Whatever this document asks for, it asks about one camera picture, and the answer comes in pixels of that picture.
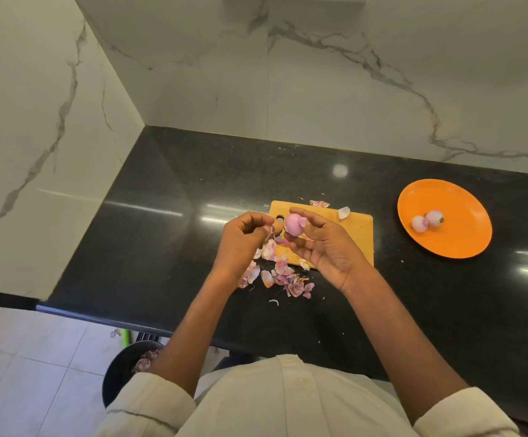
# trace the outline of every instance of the black bucket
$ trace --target black bucket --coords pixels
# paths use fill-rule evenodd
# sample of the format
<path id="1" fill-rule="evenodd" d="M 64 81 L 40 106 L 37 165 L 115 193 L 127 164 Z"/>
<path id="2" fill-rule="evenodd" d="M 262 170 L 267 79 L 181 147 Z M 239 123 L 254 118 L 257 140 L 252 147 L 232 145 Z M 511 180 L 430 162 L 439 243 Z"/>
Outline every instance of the black bucket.
<path id="1" fill-rule="evenodd" d="M 140 357 L 147 351 L 162 350 L 163 345 L 154 340 L 141 340 L 124 348 L 117 354 L 108 366 L 104 380 L 102 381 L 102 402 L 107 408 L 131 377 L 132 368 L 137 364 Z"/>

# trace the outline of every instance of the countertop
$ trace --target countertop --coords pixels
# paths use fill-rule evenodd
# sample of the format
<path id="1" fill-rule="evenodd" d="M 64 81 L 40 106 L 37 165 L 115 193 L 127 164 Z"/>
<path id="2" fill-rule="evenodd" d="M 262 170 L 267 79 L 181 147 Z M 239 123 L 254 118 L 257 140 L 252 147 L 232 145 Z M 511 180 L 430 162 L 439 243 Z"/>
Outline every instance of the countertop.
<path id="1" fill-rule="evenodd" d="M 479 199 L 493 224 L 486 251 L 450 260 L 407 235 L 397 199 L 422 178 Z M 528 174 L 147 127 L 39 309 L 168 336 L 211 268 L 223 224 L 299 196 L 372 215 L 375 266 L 424 333 L 467 382 L 528 410 Z M 385 379 L 345 298 L 311 276 L 310 300 L 260 279 L 237 290 L 213 344 Z"/>

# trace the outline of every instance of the cutting board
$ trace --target cutting board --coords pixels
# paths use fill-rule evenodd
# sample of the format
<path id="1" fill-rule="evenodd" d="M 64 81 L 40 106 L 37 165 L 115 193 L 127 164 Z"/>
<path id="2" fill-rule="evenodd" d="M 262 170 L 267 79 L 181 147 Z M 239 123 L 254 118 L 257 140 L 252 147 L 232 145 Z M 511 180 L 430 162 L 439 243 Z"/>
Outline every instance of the cutting board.
<path id="1" fill-rule="evenodd" d="M 288 215 L 290 207 L 300 207 L 310 210 L 324 216 L 330 221 L 336 222 L 339 225 L 342 225 L 349 236 L 355 241 L 357 246 L 361 249 L 367 260 L 371 265 L 374 264 L 374 250 L 373 250 L 373 216 L 369 214 L 350 212 L 343 220 L 339 220 L 337 216 L 336 208 L 322 208 L 314 207 L 312 205 L 304 205 L 297 202 L 285 202 L 285 201 L 272 201 L 270 204 L 269 215 L 273 218 L 282 216 L 286 218 Z M 298 265 L 300 262 L 300 257 L 293 253 L 286 245 L 277 245 L 276 246 L 276 255 L 288 256 L 288 263 L 292 265 Z"/>

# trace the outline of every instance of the orange plate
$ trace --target orange plate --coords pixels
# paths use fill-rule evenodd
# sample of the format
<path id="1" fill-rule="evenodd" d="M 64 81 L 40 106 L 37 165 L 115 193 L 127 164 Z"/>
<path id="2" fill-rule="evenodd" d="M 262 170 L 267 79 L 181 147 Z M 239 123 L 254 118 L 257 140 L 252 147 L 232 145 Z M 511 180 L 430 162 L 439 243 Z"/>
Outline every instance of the orange plate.
<path id="1" fill-rule="evenodd" d="M 418 233 L 411 227 L 416 215 L 440 210 L 444 223 Z M 488 213 L 469 192 L 440 179 L 412 182 L 398 199 L 400 221 L 414 241 L 440 256 L 464 259 L 476 256 L 491 242 L 492 225 Z"/>

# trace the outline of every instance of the marble wall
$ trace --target marble wall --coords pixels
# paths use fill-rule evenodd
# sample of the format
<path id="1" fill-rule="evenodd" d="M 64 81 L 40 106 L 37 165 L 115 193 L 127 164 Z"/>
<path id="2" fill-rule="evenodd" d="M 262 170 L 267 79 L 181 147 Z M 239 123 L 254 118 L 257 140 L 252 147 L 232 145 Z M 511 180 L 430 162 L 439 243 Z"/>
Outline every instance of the marble wall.
<path id="1" fill-rule="evenodd" d="M 528 172 L 528 0 L 77 0 L 147 124 Z"/>
<path id="2" fill-rule="evenodd" d="M 51 293 L 143 125 L 74 0 L 0 0 L 0 292 Z"/>

